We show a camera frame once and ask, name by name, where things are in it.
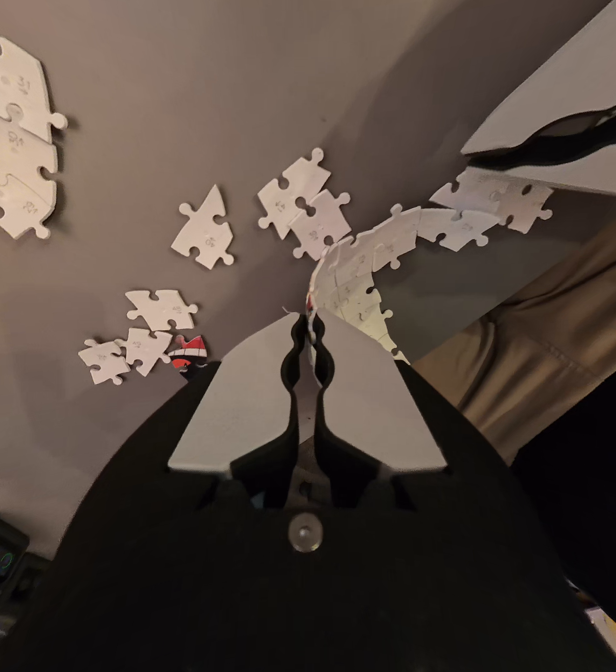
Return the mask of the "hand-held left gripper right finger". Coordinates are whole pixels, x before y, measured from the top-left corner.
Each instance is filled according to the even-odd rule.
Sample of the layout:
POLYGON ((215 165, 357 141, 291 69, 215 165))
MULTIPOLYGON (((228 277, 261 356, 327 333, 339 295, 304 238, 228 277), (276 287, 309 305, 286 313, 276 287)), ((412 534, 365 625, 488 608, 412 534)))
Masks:
POLYGON ((313 320, 320 383, 314 451, 337 508, 354 508, 367 486, 447 467, 398 362, 378 341, 333 314, 313 320))

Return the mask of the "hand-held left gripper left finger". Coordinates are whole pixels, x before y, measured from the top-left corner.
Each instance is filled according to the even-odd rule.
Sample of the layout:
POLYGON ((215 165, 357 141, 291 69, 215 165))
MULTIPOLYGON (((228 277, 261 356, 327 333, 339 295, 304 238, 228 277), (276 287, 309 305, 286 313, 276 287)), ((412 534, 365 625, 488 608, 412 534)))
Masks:
POLYGON ((298 458, 295 385, 305 339, 305 315, 288 313, 223 357, 169 468, 240 481, 265 507, 283 508, 298 458))

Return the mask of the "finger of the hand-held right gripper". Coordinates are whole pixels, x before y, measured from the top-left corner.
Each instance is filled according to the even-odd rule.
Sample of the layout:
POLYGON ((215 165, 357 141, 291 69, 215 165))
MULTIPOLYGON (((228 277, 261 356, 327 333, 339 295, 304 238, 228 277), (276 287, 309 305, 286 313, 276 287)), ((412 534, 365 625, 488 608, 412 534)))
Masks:
POLYGON ((515 148, 568 117, 616 107, 616 1, 489 114, 463 155, 515 148))
POLYGON ((616 196, 616 132, 538 136, 505 153, 475 155, 469 164, 556 189, 616 196))

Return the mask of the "curved assembled puzzle ball section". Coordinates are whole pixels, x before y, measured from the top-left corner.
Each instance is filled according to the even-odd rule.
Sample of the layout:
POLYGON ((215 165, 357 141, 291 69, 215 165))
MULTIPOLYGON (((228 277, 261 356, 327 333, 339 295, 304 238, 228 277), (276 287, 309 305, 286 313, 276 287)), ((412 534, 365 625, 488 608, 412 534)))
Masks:
POLYGON ((335 315, 371 337, 394 359, 407 362, 389 335, 387 320, 393 312, 380 309, 382 299, 373 274, 386 266, 398 269, 400 257, 415 249, 417 238, 457 252, 471 242, 478 247, 486 245, 486 232, 500 222, 501 218, 490 212, 420 206, 404 210, 396 204, 390 217, 373 229, 325 249, 306 296, 311 362, 316 355, 313 323, 318 310, 335 315))

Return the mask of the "printed red black puzzle piece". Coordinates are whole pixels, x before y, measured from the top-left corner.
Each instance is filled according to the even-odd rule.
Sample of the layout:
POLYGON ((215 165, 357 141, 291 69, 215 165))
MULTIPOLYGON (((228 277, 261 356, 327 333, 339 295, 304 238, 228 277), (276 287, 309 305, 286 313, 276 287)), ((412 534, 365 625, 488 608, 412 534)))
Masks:
POLYGON ((176 335, 167 355, 172 366, 186 380, 195 378, 208 365, 208 352, 200 335, 191 339, 176 335))

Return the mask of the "pointed white puzzle piece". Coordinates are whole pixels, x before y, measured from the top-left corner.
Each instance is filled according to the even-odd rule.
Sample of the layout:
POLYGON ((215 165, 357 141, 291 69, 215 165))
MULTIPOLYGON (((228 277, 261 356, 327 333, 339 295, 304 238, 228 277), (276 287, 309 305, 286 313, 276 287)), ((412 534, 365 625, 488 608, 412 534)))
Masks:
POLYGON ((190 257, 192 251, 197 250, 195 261, 207 270, 212 270, 219 260, 227 266, 235 262, 234 256, 228 252, 233 241, 230 225, 228 222, 216 222, 217 217, 226 214, 223 197, 217 185, 212 186, 197 210, 184 202, 179 205, 179 213, 186 216, 187 221, 170 245, 173 251, 190 257))

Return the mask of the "three joined white puzzle pieces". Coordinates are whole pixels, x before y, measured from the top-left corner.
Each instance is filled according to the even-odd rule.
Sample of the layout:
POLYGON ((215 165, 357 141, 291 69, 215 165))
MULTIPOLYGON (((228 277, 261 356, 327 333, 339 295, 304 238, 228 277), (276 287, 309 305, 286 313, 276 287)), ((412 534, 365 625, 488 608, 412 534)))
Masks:
POLYGON ((51 109, 42 63, 0 37, 0 227, 13 239, 45 240, 56 207, 58 151, 53 129, 67 118, 51 109))

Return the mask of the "person's beige trousers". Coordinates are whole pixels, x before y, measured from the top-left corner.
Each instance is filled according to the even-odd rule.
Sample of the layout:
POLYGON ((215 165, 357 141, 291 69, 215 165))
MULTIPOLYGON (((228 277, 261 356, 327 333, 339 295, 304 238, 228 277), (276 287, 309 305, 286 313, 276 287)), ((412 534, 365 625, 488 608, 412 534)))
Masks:
POLYGON ((616 220, 412 367, 511 465, 616 372, 616 220))

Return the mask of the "black bag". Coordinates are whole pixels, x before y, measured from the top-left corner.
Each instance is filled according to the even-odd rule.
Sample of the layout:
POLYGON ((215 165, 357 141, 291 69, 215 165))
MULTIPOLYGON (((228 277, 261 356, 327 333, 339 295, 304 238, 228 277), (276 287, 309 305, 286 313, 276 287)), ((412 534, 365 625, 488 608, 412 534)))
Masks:
POLYGON ((523 446, 512 472, 565 576, 616 622, 616 372, 523 446))

